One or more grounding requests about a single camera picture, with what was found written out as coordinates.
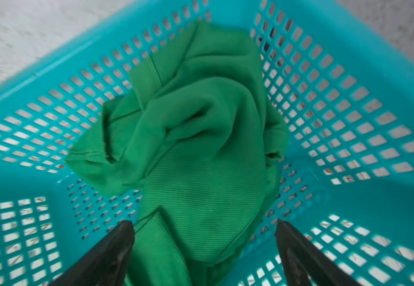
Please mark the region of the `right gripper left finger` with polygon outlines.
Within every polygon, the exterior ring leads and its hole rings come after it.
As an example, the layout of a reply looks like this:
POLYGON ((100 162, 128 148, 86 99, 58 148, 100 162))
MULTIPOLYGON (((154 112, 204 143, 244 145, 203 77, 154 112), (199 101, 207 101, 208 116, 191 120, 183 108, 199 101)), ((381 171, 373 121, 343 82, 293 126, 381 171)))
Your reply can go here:
POLYGON ((134 241, 133 223, 123 220, 51 285, 124 285, 134 241))

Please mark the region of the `green tank top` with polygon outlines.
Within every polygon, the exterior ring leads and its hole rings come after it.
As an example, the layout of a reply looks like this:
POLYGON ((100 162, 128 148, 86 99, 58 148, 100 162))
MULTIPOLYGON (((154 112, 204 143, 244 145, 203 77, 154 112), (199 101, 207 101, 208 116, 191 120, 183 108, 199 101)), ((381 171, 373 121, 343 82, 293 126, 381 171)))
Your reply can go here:
POLYGON ((130 71, 66 164, 95 190, 141 190, 127 286, 218 286, 280 188, 289 131, 256 43, 206 21, 130 71))

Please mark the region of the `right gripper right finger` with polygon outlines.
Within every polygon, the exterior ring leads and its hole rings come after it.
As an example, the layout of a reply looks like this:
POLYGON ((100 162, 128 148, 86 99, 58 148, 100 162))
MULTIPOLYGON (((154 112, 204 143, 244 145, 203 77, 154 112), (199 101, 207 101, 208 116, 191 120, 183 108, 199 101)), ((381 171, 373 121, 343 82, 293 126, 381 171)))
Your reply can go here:
POLYGON ((278 220, 278 253, 289 286, 357 286, 358 282, 338 268, 292 224, 278 220))

